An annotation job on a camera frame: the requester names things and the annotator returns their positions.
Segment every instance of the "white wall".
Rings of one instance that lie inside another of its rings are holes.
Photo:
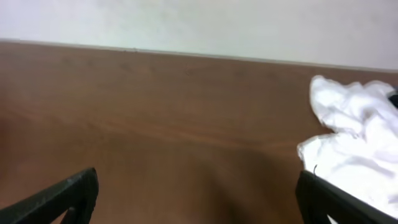
[[[398,69],[398,1],[0,0],[0,38]]]

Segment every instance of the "white cloth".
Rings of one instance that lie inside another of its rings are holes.
[[[340,85],[315,76],[310,102],[333,134],[298,145],[304,168],[369,205],[398,218],[398,110],[390,85]]]

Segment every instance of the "brown wooden surface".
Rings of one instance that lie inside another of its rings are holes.
[[[0,207],[89,166],[92,223],[301,223],[316,74],[398,74],[0,43]]]

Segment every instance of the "wall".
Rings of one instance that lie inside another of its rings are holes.
[[[396,0],[0,0],[0,38],[398,69]]]

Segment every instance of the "crumpled white cloth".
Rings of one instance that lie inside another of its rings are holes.
[[[299,144],[298,156],[306,170],[398,218],[398,110],[387,98],[393,91],[379,81],[343,86],[315,76],[311,106],[334,133]]]

